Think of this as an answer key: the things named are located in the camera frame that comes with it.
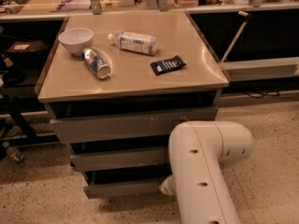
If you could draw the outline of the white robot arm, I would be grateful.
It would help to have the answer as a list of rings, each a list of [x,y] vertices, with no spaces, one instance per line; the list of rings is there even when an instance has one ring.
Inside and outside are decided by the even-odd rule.
[[[231,121],[186,121],[168,149],[172,174],[161,191],[177,197],[181,224],[241,224],[221,167],[250,156],[251,132]]]

